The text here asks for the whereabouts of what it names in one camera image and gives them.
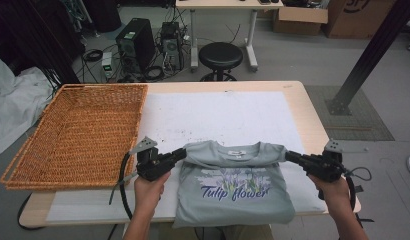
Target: gray t-shirt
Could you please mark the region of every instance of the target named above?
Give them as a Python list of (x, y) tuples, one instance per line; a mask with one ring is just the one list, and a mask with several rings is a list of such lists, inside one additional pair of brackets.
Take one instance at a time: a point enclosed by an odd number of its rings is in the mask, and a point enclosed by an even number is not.
[(288, 223), (295, 210), (278, 162), (286, 148), (259, 142), (185, 146), (173, 227)]

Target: concrete floor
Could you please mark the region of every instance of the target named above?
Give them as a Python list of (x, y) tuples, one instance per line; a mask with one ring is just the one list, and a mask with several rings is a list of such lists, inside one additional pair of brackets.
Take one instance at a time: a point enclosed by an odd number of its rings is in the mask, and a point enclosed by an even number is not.
[[(124, 23), (131, 17), (146, 17), (151, 19), (153, 27), (159, 27), (166, 13), (167, 10), (160, 8), (122, 8), (120, 16)], [(183, 16), (188, 24), (188, 15)], [(214, 41), (230, 41), (236, 30), (237, 25), (231, 24), (204, 26), (198, 32), (200, 37)], [(248, 26), (242, 24), (235, 44), (242, 45), (247, 30)], [(114, 44), (112, 36), (112, 33), (102, 34), (99, 38), (86, 36), (88, 49), (103, 49)], [(358, 195), (362, 204), (360, 216), (375, 221), (364, 223), (370, 239), (410, 239), (410, 173), (406, 166), (410, 156), (410, 52), (406, 50), (409, 41), (408, 35), (400, 34), (362, 86), (395, 141), (343, 141), (350, 148), (366, 146), (370, 150), (367, 153), (344, 154), (344, 164), (348, 168), (365, 166), (373, 174), (370, 182), (354, 179), (356, 185), (362, 185), (365, 190)], [(258, 72), (251, 72), (247, 61), (244, 61), (232, 71), (232, 75), (239, 81), (299, 80), (304, 85), (340, 86), (367, 44), (368, 40), (336, 40), (324, 35), (276, 34), (271, 31), (269, 20), (260, 20), (254, 36)], [(73, 68), (78, 70), (80, 66), (80, 60), (77, 60)], [(92, 67), (92, 72), (101, 79), (99, 69), (98, 66)], [(198, 81), (208, 71), (201, 66), (195, 73), (186, 69), (165, 81)], [(93, 82), (88, 74), (86, 82)], [(22, 136), (0, 155), (0, 176), (26, 138), (26, 135)], [(111, 231), (111, 225), (22, 230), (17, 225), (16, 216), (28, 194), (28, 191), (6, 191), (0, 184), (0, 240), (105, 239)], [(329, 216), (296, 217), (288, 225), (273, 225), (272, 230), (275, 239), (338, 238)], [(123, 227), (118, 226), (112, 239), (120, 239), (122, 231)], [(154, 224), (151, 239), (158, 239), (157, 236), (157, 225)]]

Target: black stool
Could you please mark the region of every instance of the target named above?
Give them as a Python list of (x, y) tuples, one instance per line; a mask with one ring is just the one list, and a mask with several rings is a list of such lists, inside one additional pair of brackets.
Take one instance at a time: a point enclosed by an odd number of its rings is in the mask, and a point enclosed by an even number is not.
[(236, 81), (236, 78), (224, 71), (228, 70), (230, 73), (231, 69), (239, 66), (243, 60), (243, 53), (233, 44), (215, 42), (201, 48), (199, 51), (199, 60), (203, 65), (211, 68), (213, 71), (203, 76), (201, 82)]

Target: wooden table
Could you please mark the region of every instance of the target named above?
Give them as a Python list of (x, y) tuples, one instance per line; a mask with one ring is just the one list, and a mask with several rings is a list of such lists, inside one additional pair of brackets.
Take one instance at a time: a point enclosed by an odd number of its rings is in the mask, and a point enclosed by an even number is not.
[(271, 3), (268, 5), (261, 5), (258, 0), (177, 0), (176, 7), (179, 9), (189, 9), (191, 18), (191, 53), (190, 53), (190, 67), (192, 71), (198, 68), (198, 43), (196, 38), (196, 10), (202, 9), (250, 9), (251, 19), (249, 26), (248, 38), (245, 39), (246, 51), (249, 58), (249, 63), (252, 71), (258, 70), (258, 62), (255, 57), (252, 40), (255, 31), (255, 22), (257, 19), (258, 10), (271, 10), (283, 7), (283, 3)]
[[(298, 81), (177, 82), (150, 83), (148, 85), (148, 93), (200, 93), (230, 90), (283, 92), (305, 152), (319, 154), (329, 140), (304, 86)], [(55, 192), (34, 192), (22, 212), (21, 224), (27, 227), (77, 224), (68, 222), (50, 224), (46, 222), (54, 196)], [(360, 207), (359, 202), (357, 202), (356, 211), (359, 211)], [(102, 221), (100, 223), (115, 223), (115, 221)]]

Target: wicker basket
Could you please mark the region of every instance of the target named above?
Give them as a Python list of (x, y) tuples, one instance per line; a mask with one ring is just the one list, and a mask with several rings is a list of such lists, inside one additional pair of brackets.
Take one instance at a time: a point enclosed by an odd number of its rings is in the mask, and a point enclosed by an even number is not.
[[(0, 181), (7, 189), (109, 187), (136, 144), (147, 85), (64, 85)], [(133, 159), (126, 168), (132, 171)]]

